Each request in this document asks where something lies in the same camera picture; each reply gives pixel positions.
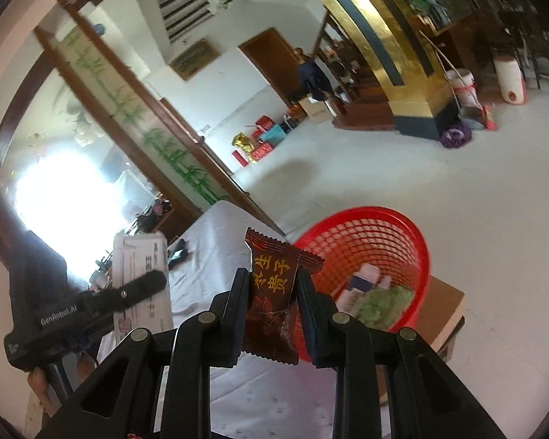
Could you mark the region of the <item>left hand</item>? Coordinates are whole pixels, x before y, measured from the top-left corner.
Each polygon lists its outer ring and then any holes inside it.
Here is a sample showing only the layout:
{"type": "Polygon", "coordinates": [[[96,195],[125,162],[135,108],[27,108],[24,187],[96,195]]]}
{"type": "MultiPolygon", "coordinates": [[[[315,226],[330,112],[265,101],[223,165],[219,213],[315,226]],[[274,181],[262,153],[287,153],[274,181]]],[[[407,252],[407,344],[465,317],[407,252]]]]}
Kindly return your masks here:
{"type": "MultiPolygon", "coordinates": [[[[90,355],[82,353],[77,360],[76,366],[76,378],[79,380],[79,383],[83,383],[83,381],[93,373],[97,366],[97,362],[90,355]]],[[[35,368],[31,371],[27,376],[27,382],[46,414],[49,417],[53,417],[53,415],[56,414],[58,407],[54,405],[49,397],[49,385],[42,369],[35,368]]]]}

